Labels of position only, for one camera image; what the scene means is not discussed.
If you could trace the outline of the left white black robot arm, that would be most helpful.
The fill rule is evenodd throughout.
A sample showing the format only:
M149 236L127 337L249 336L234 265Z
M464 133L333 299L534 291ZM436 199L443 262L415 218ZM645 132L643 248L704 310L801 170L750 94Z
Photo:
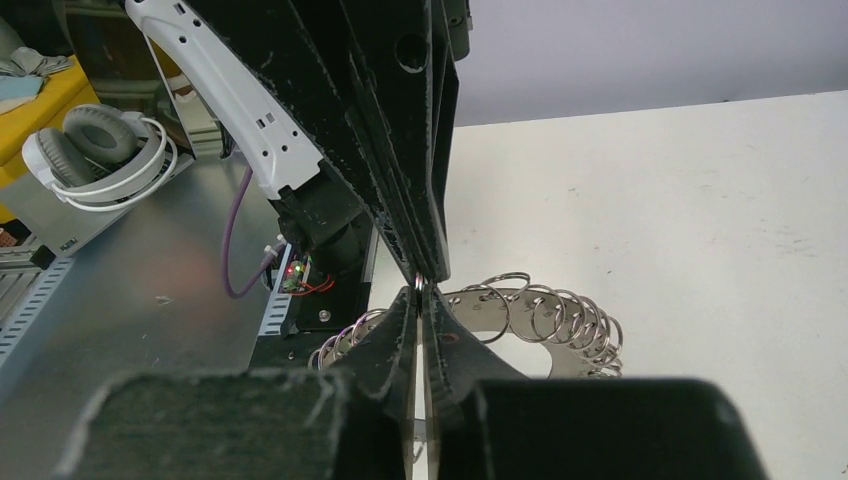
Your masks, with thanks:
M446 280L466 1L126 1L303 249L368 215L408 281Z

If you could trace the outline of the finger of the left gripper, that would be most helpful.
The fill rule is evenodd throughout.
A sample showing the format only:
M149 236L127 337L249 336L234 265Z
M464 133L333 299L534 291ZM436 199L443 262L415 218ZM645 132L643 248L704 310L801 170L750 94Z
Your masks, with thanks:
M365 204L404 277L450 275L444 195L458 75L442 1L344 1Z
M376 196L365 162L366 148L357 134L352 78L332 80L320 74L295 80L259 81L318 148L324 165L334 171L337 180L369 214L365 202Z

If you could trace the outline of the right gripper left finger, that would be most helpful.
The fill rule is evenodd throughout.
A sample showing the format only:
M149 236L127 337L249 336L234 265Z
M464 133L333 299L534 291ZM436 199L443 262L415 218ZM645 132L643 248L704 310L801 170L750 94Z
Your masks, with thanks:
M100 387L60 479L408 479L417 293L321 370L134 372Z

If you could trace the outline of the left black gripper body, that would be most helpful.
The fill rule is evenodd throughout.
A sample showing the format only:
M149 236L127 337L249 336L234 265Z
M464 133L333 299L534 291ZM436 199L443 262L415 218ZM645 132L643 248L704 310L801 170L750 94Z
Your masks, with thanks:
M468 1L191 1L193 30L256 79L426 80L470 52Z

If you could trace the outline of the metal disc keyring holder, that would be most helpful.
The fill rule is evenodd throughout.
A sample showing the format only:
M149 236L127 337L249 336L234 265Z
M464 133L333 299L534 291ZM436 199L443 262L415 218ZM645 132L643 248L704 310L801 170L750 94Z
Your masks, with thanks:
M487 347L515 340L545 348L548 378L622 376L623 329L586 296L507 272L445 297L459 323Z

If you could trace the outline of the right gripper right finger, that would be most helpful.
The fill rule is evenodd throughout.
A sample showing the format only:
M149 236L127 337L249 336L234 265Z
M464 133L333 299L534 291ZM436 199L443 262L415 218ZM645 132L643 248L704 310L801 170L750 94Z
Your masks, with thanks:
M763 479L740 413L691 378L546 374L543 347L487 347L421 292L432 479Z

